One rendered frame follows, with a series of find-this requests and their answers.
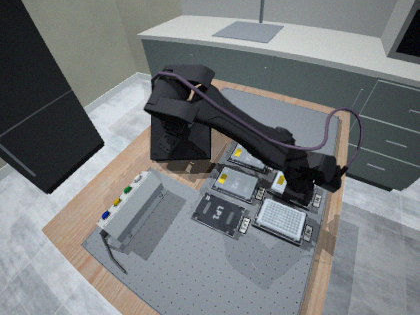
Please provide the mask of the white button panel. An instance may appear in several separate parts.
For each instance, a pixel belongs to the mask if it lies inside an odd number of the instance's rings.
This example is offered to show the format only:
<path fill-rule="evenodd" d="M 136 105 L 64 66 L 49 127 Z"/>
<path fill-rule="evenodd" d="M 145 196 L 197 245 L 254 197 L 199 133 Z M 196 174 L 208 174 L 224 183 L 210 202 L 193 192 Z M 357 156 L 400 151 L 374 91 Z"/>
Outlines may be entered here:
<path fill-rule="evenodd" d="M 127 247 L 167 192 L 152 172 L 141 171 L 96 223 L 103 229 L 99 234 L 111 261 L 123 273 L 126 271 L 112 257 L 106 236 L 109 233 Z"/>

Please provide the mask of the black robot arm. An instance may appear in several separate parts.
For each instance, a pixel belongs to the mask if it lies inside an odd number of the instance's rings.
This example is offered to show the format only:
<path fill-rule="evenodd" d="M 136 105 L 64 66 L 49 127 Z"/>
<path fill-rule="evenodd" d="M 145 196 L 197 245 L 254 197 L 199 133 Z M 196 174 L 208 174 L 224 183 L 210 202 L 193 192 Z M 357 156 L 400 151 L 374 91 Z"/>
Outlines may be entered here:
<path fill-rule="evenodd" d="M 270 142 L 271 138 L 295 146 L 296 140 L 287 129 L 266 126 L 228 101 L 211 84 L 215 72 L 210 68 L 204 65 L 166 65 L 162 71 L 178 74 L 193 86 L 201 84 L 197 89 L 204 94 L 201 98 L 194 92 L 190 103 L 186 102 L 191 94 L 190 88 L 176 78 L 159 77 L 143 110 L 164 121 L 164 134 L 157 145 L 168 154 L 175 150 L 195 123 L 200 123 L 233 139 L 271 169 L 288 177 L 301 174 L 301 177 L 291 179 L 296 193 L 310 194 L 313 180 L 315 185 L 332 193 L 341 188 L 341 168 L 340 165 L 336 167 L 334 156 L 285 148 Z"/>

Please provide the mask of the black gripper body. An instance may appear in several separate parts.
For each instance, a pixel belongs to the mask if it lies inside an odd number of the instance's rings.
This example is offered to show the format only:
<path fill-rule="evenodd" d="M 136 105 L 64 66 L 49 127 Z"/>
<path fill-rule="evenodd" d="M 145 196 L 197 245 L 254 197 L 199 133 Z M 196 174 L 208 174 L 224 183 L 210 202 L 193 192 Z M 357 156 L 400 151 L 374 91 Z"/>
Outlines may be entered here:
<path fill-rule="evenodd" d="M 298 200 L 298 202 L 301 202 L 301 204 L 309 205 L 310 200 L 311 200 L 311 196 L 312 196 L 312 193 L 313 193 L 313 189 L 314 189 L 314 183 L 312 183 L 310 194 L 302 194 L 302 193 L 296 193 L 295 192 L 295 189 L 294 189 L 292 181 L 291 181 L 291 179 L 296 179 L 296 178 L 299 178 L 301 176 L 302 176 L 301 174 L 298 175 L 298 176 L 294 176 L 294 177 L 288 177 L 288 176 L 284 175 L 287 183 L 286 183 L 285 189 L 283 191 L 282 197 L 283 197 L 284 200 L 287 200 L 287 201 L 290 201 L 290 199 Z"/>

